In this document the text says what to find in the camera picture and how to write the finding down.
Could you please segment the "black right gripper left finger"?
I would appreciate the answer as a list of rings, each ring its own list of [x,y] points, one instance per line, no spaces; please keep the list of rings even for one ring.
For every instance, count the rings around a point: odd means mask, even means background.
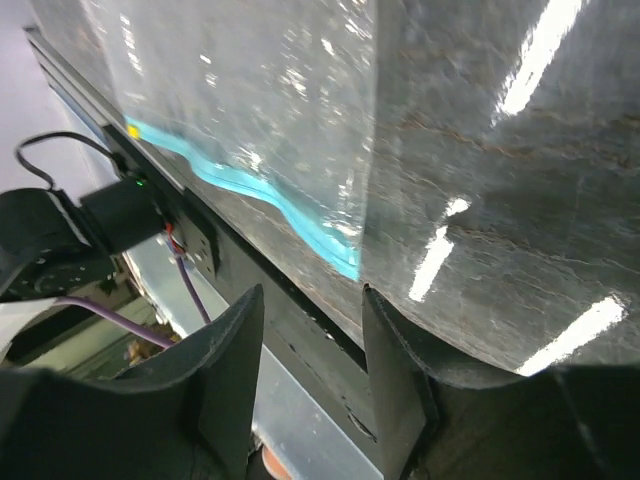
[[[213,323],[107,380],[1,373],[5,479],[241,479],[263,341],[247,290]]]

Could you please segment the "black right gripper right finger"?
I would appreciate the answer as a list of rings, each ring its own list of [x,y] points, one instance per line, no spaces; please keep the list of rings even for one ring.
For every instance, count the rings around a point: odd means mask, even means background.
[[[519,376],[362,292],[364,351],[387,479],[635,479],[637,366]]]

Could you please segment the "clear zip top bag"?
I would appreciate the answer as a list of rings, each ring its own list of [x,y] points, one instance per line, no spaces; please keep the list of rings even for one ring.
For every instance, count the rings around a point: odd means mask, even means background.
[[[357,279],[375,113],[371,1],[37,1],[132,134],[278,208]]]

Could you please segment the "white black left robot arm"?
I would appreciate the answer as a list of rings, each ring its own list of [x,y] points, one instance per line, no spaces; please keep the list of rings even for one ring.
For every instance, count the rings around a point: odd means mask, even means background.
[[[62,190],[1,194],[1,301],[64,296],[116,271],[114,258],[164,230],[152,191],[134,178],[74,203]]]

